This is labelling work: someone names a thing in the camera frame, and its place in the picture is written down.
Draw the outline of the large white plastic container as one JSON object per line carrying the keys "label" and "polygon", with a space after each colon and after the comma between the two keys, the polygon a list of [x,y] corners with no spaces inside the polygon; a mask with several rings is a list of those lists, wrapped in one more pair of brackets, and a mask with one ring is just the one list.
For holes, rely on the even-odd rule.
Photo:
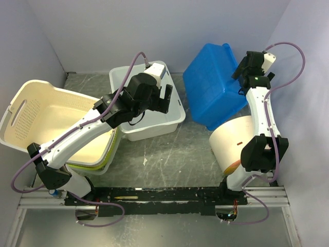
{"label": "large white plastic container", "polygon": [[[169,111],[167,114],[149,111],[145,112],[144,118],[134,126],[130,126],[129,123],[122,123],[118,128],[130,141],[137,141],[164,134],[174,132],[178,124],[185,120],[186,114],[179,97],[178,91],[174,85],[173,79],[170,75],[167,65],[163,61],[152,61],[152,63],[163,64],[166,67],[166,73],[161,80],[161,93],[160,96],[165,96],[166,85],[172,85],[173,90],[170,98]],[[111,85],[111,92],[114,92],[121,85],[129,66],[122,66],[113,68],[109,72],[109,80]],[[133,75],[141,73],[145,70],[144,64],[134,65],[125,86],[128,85],[129,80]]]}

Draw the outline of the blue plastic container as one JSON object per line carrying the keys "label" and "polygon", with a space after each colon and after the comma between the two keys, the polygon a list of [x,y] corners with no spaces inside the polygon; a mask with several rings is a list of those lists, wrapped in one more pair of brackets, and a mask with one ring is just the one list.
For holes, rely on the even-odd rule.
{"label": "blue plastic container", "polygon": [[247,105],[231,78],[237,61],[229,44],[205,44],[183,73],[194,122],[215,130]]}

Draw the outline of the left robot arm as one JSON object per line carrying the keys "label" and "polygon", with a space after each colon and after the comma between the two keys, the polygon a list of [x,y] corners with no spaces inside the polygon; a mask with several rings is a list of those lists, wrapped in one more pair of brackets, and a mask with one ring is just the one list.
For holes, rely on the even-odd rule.
{"label": "left robot arm", "polygon": [[122,123],[130,123],[146,110],[166,114],[173,87],[168,84],[164,98],[160,97],[160,83],[165,70],[161,64],[154,63],[150,68],[134,75],[127,86],[103,96],[63,136],[42,145],[30,144],[27,150],[34,158],[37,174],[45,187],[69,191],[77,195],[83,205],[94,203],[96,192],[87,178],[72,171],[66,166],[66,162],[99,135]]}

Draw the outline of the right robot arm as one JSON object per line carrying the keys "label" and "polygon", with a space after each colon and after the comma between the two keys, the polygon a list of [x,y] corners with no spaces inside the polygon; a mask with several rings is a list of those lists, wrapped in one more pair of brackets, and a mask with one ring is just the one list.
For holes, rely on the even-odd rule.
{"label": "right robot arm", "polygon": [[232,74],[239,80],[246,97],[253,124],[253,137],[241,151],[241,165],[227,177],[227,187],[218,192],[219,201],[230,204],[236,198],[235,191],[241,191],[255,178],[273,170],[279,171],[280,161],[289,142],[281,136],[276,125],[270,100],[270,82],[275,76],[269,68],[275,56],[264,51],[247,51]]}

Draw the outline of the cream cylindrical stool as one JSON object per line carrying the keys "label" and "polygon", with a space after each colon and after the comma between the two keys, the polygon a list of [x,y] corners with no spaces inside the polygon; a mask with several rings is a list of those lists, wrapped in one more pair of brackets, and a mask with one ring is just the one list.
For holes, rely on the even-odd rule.
{"label": "cream cylindrical stool", "polygon": [[242,149],[252,138],[250,115],[232,119],[211,134],[210,146],[224,175],[232,174],[241,165]]}

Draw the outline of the green basket under cream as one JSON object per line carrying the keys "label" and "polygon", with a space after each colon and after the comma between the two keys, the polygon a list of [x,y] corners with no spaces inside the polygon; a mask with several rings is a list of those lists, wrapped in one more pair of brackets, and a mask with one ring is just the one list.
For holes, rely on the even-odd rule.
{"label": "green basket under cream", "polygon": [[98,171],[109,162],[118,139],[118,129],[104,133],[75,153],[67,162],[72,169]]}

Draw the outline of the white basket at bottom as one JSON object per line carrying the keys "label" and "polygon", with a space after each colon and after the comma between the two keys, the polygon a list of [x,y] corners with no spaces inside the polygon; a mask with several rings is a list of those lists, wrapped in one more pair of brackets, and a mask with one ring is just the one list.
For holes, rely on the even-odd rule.
{"label": "white basket at bottom", "polygon": [[[1,143],[22,152],[27,152],[31,143],[43,144],[61,135],[85,114],[86,110],[50,106],[44,110],[20,110],[18,115],[7,108],[1,119]],[[119,144],[119,136],[108,164],[98,171],[75,171],[104,174],[111,164]]]}

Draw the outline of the wooden pencil on base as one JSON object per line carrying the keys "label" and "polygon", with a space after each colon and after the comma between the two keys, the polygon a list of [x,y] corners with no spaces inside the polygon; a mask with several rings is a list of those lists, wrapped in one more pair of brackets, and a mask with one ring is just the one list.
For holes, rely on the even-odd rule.
{"label": "wooden pencil on base", "polygon": [[114,199],[116,200],[137,200],[139,199],[138,196],[117,196],[117,197],[114,197]]}

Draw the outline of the cream perforated laundry basket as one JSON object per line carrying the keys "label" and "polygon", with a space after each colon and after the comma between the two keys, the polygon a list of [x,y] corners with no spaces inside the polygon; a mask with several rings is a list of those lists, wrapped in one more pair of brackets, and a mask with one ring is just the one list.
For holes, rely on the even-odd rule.
{"label": "cream perforated laundry basket", "polygon": [[[83,118],[97,98],[30,80],[22,85],[1,119],[1,144],[27,151],[31,143],[43,144],[61,135]],[[103,174],[118,146],[118,131],[111,130],[92,140],[69,160],[76,171]]]}

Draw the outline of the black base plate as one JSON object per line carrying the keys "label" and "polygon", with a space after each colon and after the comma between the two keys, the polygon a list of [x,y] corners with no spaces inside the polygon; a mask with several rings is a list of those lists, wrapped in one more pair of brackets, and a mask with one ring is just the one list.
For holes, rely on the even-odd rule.
{"label": "black base plate", "polygon": [[[116,200],[117,196],[138,196],[137,200]],[[96,187],[84,200],[121,205],[126,215],[201,214],[214,216],[216,206],[246,205],[242,191],[218,187]]]}

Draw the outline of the aluminium rail frame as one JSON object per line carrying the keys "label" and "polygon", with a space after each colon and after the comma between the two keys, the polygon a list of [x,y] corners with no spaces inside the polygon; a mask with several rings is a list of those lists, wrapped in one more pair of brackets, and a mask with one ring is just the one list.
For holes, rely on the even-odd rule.
{"label": "aluminium rail frame", "polygon": [[[170,134],[132,142],[123,138],[106,173],[91,175],[102,187],[217,186],[222,171],[210,132],[190,113]],[[117,224],[99,218],[96,228],[74,221],[74,210],[47,198],[26,211],[17,246],[295,246],[289,200],[283,188],[255,180],[253,198],[239,207],[236,225],[199,214],[130,215]]]}

